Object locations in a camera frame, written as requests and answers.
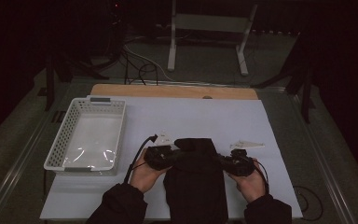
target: white metal frame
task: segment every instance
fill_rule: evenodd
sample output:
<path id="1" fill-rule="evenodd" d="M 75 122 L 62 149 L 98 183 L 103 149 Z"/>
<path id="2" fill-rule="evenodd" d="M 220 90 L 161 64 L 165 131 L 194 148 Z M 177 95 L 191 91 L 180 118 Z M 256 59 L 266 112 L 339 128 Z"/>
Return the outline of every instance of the white metal frame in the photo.
<path id="1" fill-rule="evenodd" d="M 241 75 L 247 76 L 249 73 L 243 50 L 251 32 L 256 10 L 257 5 L 253 5 L 249 18 L 181 14 L 176 13 L 176 0 L 172 0 L 171 45 L 168 58 L 168 71 L 171 72 L 175 69 L 176 29 L 223 31 L 243 33 L 243 39 L 237 45 L 236 52 Z"/>

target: right hand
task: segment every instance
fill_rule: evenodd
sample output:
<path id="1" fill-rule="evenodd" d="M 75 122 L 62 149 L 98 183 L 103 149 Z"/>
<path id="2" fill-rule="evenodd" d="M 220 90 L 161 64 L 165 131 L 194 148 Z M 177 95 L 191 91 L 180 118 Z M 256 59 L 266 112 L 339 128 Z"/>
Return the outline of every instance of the right hand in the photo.
<path id="1" fill-rule="evenodd" d="M 254 159 L 255 166 L 260 170 L 257 160 Z M 242 196 L 248 203 L 264 196 L 266 194 L 266 188 L 260 173 L 254 170 L 248 176 L 236 176 L 227 173 L 235 182 L 237 182 L 237 189 L 241 192 Z"/>

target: hand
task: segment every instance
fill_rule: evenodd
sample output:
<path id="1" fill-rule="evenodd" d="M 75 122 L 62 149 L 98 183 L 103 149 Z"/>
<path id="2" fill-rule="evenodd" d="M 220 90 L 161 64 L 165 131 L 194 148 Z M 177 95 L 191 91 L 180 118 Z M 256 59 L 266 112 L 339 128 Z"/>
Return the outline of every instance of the hand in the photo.
<path id="1" fill-rule="evenodd" d="M 171 167 L 157 171 L 151 168 L 144 159 L 147 148 L 142 151 L 141 157 L 133 165 L 130 185 L 140 190 L 142 193 L 148 192 L 152 189 L 158 177 L 167 172 Z"/>
<path id="2" fill-rule="evenodd" d="M 260 169 L 257 160 L 254 159 L 255 166 Z M 227 173 L 229 177 L 237 182 L 237 189 L 241 192 L 242 196 L 248 203 L 260 198 L 266 194 L 264 180 L 261 174 L 256 170 L 248 176 L 236 176 Z"/>

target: white object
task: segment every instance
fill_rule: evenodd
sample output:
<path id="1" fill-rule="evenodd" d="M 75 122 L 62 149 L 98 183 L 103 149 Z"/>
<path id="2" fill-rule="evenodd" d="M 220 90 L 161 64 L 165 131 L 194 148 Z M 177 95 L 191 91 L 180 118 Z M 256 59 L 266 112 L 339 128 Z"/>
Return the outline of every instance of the white object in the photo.
<path id="1" fill-rule="evenodd" d="M 302 217 L 295 192 L 269 124 L 266 111 L 258 100 L 181 99 L 120 97 L 127 104 L 127 123 L 123 148 L 115 176 L 56 176 L 40 218 L 88 218 L 101 203 L 103 193 L 122 183 L 136 150 L 150 135 L 164 130 L 175 139 L 211 138 L 217 153 L 229 155 L 227 147 L 244 136 L 264 143 L 248 151 L 268 172 L 270 193 L 292 206 L 292 216 Z M 145 194 L 146 219 L 169 219 L 162 175 Z M 243 218 L 246 201 L 235 182 L 225 175 L 228 217 Z"/>
<path id="2" fill-rule="evenodd" d="M 162 132 L 161 134 L 158 135 L 154 144 L 155 146 L 173 145 L 173 140 L 165 132 Z"/>
<path id="3" fill-rule="evenodd" d="M 124 129 L 125 101 L 75 98 L 46 158 L 57 175 L 114 175 Z"/>
<path id="4" fill-rule="evenodd" d="M 233 145 L 230 145 L 230 149 L 249 149 L 253 147 L 264 147 L 264 143 L 254 143 L 249 141 L 240 140 Z"/>

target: floor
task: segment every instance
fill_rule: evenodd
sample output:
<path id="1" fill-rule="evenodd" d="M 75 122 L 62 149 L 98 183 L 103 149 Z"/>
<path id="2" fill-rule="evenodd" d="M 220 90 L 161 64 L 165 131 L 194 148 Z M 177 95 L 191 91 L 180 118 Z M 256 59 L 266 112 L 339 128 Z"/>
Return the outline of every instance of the floor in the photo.
<path id="1" fill-rule="evenodd" d="M 34 89 L 1 125 L 0 223 L 84 222 L 44 221 L 39 216 L 54 177 L 43 169 L 51 142 L 60 128 L 54 114 L 65 111 L 72 98 L 90 93 L 93 84 L 126 81 L 127 84 L 249 88 L 277 75 L 296 41 L 288 35 L 251 34 L 244 52 L 249 75 L 242 76 L 234 50 L 238 37 L 233 34 L 184 34 L 179 38 L 173 72 L 167 70 L 170 44 L 167 36 L 150 40 L 131 34 L 127 38 L 129 43 L 119 61 L 99 71 L 108 80 L 96 80 L 75 69 L 71 83 L 61 83 L 56 78 L 56 101 L 46 112 L 46 97 L 38 96 L 40 88 L 45 87 L 43 71 L 35 77 Z M 95 63 L 104 60 L 104 57 L 93 58 Z M 306 124 L 298 113 L 300 93 L 294 96 L 284 92 L 288 81 L 286 78 L 257 90 L 257 95 L 267 110 L 296 192 L 308 199 L 310 208 L 304 211 L 304 218 L 317 218 L 315 223 L 358 223 L 357 164 L 319 98 L 317 88 L 312 88 L 310 124 Z M 303 196 L 298 200 L 305 206 Z M 308 223 L 305 219 L 295 219 L 293 223 Z"/>

